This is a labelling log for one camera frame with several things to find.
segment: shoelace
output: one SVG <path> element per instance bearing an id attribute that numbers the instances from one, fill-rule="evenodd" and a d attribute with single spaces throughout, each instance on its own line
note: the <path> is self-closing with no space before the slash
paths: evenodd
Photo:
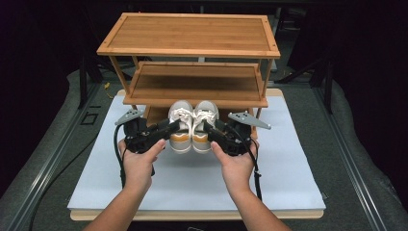
<path id="1" fill-rule="evenodd" d="M 192 116 L 192 113 L 187 109 L 180 108 L 180 109 L 173 110 L 170 116 L 173 120 L 177 120 L 180 118 L 183 122 L 187 123 L 189 120 L 189 117 Z"/>
<path id="2" fill-rule="evenodd" d="M 214 124 L 216 121 L 216 114 L 211 111 L 199 110 L 197 114 L 195 112 L 192 113 L 192 118 L 194 119 L 194 124 L 200 124 L 203 119 L 207 119 L 208 123 Z"/>

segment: human hand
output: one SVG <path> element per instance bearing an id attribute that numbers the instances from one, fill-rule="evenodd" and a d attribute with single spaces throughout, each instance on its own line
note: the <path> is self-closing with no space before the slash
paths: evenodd
<path id="1" fill-rule="evenodd" d="M 165 148 L 166 141 L 159 140 L 148 151 L 136 154 L 126 149 L 124 140 L 118 143 L 120 154 L 123 155 L 123 166 L 126 174 L 124 189 L 146 193 L 152 183 L 151 173 L 153 162 Z"/>
<path id="2" fill-rule="evenodd" d="M 253 142 L 249 147 L 255 158 L 258 155 L 256 145 Z M 249 177 L 251 176 L 254 164 L 249 153 L 229 156 L 215 141 L 211 142 L 211 148 L 221 162 L 222 177 L 228 192 L 231 194 L 250 190 Z"/>

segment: finger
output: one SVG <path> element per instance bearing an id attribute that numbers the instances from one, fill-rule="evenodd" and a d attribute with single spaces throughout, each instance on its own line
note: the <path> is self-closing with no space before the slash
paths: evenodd
<path id="1" fill-rule="evenodd" d="M 211 142 L 211 149 L 213 149 L 214 154 L 216 154 L 219 161 L 223 164 L 228 158 L 228 155 L 222 150 L 216 141 Z"/>
<path id="2" fill-rule="evenodd" d="M 117 147 L 119 148 L 120 157 L 123 159 L 123 152 L 126 150 L 126 143 L 124 140 L 121 140 L 117 143 Z"/>
<path id="3" fill-rule="evenodd" d="M 157 155 L 165 149 L 166 146 L 166 141 L 164 139 L 161 139 L 157 141 L 150 149 L 145 153 L 146 156 L 150 158 L 150 160 L 153 162 Z"/>
<path id="4" fill-rule="evenodd" d="M 252 140 L 252 143 L 249 146 L 249 149 L 251 150 L 255 158 L 258 156 L 257 148 L 259 148 L 259 143 L 256 140 Z"/>

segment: bamboo shelf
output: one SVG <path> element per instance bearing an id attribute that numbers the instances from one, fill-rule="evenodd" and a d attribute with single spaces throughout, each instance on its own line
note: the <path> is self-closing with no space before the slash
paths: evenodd
<path id="1" fill-rule="evenodd" d="M 266 108 L 270 71 L 262 76 L 261 60 L 267 59 L 270 69 L 272 60 L 280 58 L 266 16 L 204 13 L 123 13 L 97 54 L 111 59 L 126 92 L 123 103 L 146 105 L 150 116 L 180 99 L 193 106 L 211 100 L 227 111 Z M 135 63 L 137 70 L 130 84 L 118 56 L 132 57 Z M 138 62 L 137 56 L 254 62 Z"/>

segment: sneaker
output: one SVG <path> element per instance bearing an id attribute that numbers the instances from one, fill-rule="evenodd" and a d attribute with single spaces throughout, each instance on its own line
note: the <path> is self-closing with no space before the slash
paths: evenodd
<path id="1" fill-rule="evenodd" d="M 175 102 L 168 111 L 170 123 L 180 119 L 180 130 L 171 134 L 169 142 L 174 152 L 183 154 L 191 149 L 192 105 L 186 100 Z"/>
<path id="2" fill-rule="evenodd" d="M 219 118 L 217 105 L 211 101 L 204 100 L 197 104 L 192 117 L 192 147 L 198 153 L 205 154 L 211 150 L 208 134 L 204 132 L 204 119 L 214 126 Z"/>

